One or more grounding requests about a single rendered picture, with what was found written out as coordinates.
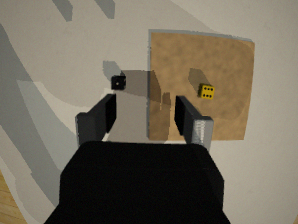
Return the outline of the tan mat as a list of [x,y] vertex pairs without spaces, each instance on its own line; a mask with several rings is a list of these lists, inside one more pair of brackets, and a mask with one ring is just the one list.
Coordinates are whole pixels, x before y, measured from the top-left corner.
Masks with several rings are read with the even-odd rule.
[[[255,43],[193,34],[151,32],[149,140],[185,141],[176,123],[176,95],[214,120],[212,141],[244,140]],[[199,85],[215,87],[213,99]]]

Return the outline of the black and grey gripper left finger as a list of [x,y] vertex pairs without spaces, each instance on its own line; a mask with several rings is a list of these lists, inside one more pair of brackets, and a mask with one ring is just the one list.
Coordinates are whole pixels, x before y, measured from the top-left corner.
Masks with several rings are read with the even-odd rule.
[[75,116],[78,148],[86,141],[102,141],[110,132],[115,120],[116,94],[107,94],[87,113]]

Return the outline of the black die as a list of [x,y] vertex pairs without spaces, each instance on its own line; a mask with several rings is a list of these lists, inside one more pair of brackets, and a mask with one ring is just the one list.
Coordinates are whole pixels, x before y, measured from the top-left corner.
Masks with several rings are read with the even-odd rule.
[[124,90],[126,88],[126,76],[112,76],[111,89]]

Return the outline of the yellow die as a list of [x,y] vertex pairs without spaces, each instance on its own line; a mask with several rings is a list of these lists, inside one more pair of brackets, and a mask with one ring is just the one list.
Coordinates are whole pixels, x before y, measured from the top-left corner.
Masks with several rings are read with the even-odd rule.
[[214,90],[214,86],[200,83],[198,96],[205,99],[213,99]]

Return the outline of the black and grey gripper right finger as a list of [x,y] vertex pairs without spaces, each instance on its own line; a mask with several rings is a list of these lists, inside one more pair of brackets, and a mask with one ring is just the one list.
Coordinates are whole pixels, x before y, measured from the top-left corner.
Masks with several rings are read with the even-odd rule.
[[214,120],[202,116],[185,96],[176,96],[174,121],[186,144],[202,145],[210,151]]

